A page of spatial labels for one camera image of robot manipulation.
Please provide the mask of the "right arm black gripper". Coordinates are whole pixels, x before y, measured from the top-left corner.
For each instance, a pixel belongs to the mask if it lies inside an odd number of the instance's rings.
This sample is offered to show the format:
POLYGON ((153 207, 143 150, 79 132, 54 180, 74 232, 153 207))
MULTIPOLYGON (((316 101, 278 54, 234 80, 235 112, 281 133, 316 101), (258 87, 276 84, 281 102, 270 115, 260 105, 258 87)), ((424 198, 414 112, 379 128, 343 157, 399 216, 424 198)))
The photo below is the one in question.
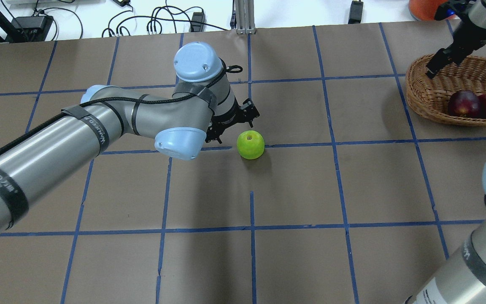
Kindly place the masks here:
POLYGON ((438 50, 426 64, 429 79, 451 63, 460 65, 465 57, 486 46, 486 0, 446 0, 438 6, 435 20, 452 15, 461 21, 454 30, 451 45, 438 50))

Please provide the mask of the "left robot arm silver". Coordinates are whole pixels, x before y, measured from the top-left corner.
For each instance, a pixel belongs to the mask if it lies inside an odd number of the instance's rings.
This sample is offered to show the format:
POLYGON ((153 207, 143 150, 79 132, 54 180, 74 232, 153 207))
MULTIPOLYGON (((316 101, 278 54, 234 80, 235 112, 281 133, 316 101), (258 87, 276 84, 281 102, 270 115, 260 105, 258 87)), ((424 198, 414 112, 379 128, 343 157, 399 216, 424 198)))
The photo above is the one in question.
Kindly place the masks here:
POLYGON ((174 55, 179 79, 162 99, 115 85, 89 87, 77 105, 0 148, 0 233, 21 221, 38 200, 127 133, 151 138, 169 157, 193 160, 205 143, 221 143, 229 127, 260 116, 250 98, 239 104, 228 66, 206 42, 174 55))

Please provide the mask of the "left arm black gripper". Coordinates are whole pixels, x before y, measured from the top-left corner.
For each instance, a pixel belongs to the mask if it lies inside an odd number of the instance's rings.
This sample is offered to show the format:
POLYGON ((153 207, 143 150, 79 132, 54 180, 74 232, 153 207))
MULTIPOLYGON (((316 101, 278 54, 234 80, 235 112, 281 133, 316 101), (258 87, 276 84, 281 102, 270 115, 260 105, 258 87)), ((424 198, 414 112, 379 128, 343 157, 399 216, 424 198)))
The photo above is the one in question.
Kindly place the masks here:
POLYGON ((227 112, 221 115, 212 116, 211 125, 206 131, 205 142, 208 144, 216 141, 218 144, 222 144, 221 136, 227 128, 236 123, 248 123, 249 127, 253 128, 253 121, 259 116, 259 110, 256 108, 251 98, 247 98, 241 106, 238 104, 237 100, 234 99, 227 112))

